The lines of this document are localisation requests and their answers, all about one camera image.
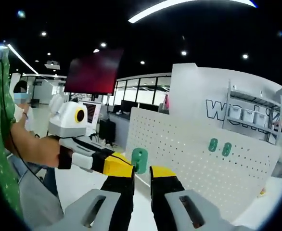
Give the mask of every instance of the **metal shelf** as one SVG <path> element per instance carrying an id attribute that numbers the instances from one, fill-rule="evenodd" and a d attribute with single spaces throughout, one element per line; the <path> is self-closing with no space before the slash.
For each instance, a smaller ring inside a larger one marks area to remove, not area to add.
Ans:
<path id="1" fill-rule="evenodd" d="M 256 95 L 253 95 L 253 94 L 250 94 L 244 91 L 240 91 L 240 90 L 232 89 L 230 91 L 230 97 L 233 99 L 238 99 L 238 100 L 246 101 L 249 103 L 254 103 L 260 106 L 270 107 L 270 108 L 273 108 L 277 112 L 280 111 L 280 107 L 281 107 L 281 104 L 274 100 L 263 98 L 261 96 L 256 96 Z"/>
<path id="2" fill-rule="evenodd" d="M 232 122 L 237 122 L 237 123 L 245 124 L 247 126 L 250 126 L 250 127 L 253 127 L 253 128 L 257 128 L 257 129 L 260 129 L 262 131 L 265 131 L 265 132 L 268 132 L 268 133 L 271 133 L 271 134 L 274 134 L 274 135 L 278 134 L 278 132 L 276 132 L 274 130 L 271 130 L 271 129 L 266 128 L 266 127 L 262 127 L 260 125 L 254 124 L 254 123 L 249 123 L 249 122 L 243 121 L 241 119 L 235 119 L 235 118 L 232 118 L 232 117 L 228 116 L 227 120 L 232 121 Z"/>

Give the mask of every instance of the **computer screen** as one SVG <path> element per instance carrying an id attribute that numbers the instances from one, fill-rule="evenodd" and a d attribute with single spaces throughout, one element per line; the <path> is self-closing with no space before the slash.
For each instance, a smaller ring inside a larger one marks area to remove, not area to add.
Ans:
<path id="1" fill-rule="evenodd" d="M 88 110 L 87 134 L 91 135 L 96 132 L 99 113 L 101 111 L 102 103 L 80 100 L 79 103 L 84 104 Z"/>
<path id="2" fill-rule="evenodd" d="M 104 50 L 74 59 L 69 67 L 65 92 L 113 94 L 123 50 Z"/>
<path id="3" fill-rule="evenodd" d="M 122 103 L 121 103 L 121 111 L 122 111 L 122 112 L 128 112 L 128 113 L 130 113 L 130 112 L 131 112 L 131 109 L 132 109 L 133 107 L 138 107 L 138 103 L 133 102 L 133 101 L 122 100 Z"/>
<path id="4" fill-rule="evenodd" d="M 152 104 L 140 103 L 139 104 L 139 108 L 150 110 L 150 111 L 154 111 L 154 112 L 158 112 L 158 108 L 159 107 L 156 106 L 156 105 L 152 105 Z"/>

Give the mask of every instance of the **ceiling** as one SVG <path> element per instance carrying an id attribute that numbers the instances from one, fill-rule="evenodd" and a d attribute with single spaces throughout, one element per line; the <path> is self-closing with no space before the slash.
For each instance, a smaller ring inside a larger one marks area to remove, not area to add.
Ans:
<path id="1" fill-rule="evenodd" d="M 124 48 L 118 78 L 167 73 L 174 63 L 192 62 L 282 84 L 282 1 L 254 0 L 258 7 L 253 8 L 227 0 L 199 0 L 163 9 L 135 24 L 128 22 L 161 1 L 5 6 L 1 35 L 40 74 L 66 76 L 72 59 L 102 49 L 100 43 L 105 42 L 107 48 Z M 25 12 L 25 18 L 17 17 L 18 10 Z M 61 69 L 47 69 L 47 61 L 58 61 Z M 32 73 L 14 55 L 10 62 L 11 73 L 16 69 Z"/>

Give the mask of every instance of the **pegboard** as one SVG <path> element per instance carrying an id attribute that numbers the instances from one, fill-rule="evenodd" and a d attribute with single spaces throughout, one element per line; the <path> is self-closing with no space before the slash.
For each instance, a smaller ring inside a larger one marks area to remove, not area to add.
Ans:
<path id="1" fill-rule="evenodd" d="M 209 151 L 212 138 L 218 140 Z M 222 155 L 231 143 L 228 156 Z M 204 121 L 183 121 L 170 115 L 132 108 L 126 153 L 148 151 L 149 166 L 172 169 L 185 189 L 193 189 L 215 204 L 221 216 L 232 222 L 259 195 L 277 163 L 281 147 L 220 129 Z"/>

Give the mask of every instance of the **face mask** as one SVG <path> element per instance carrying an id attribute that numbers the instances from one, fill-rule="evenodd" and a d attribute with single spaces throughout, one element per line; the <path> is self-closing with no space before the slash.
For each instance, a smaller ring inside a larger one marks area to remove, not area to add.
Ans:
<path id="1" fill-rule="evenodd" d="M 27 93 L 14 93 L 14 99 L 16 104 L 26 103 L 28 99 Z"/>

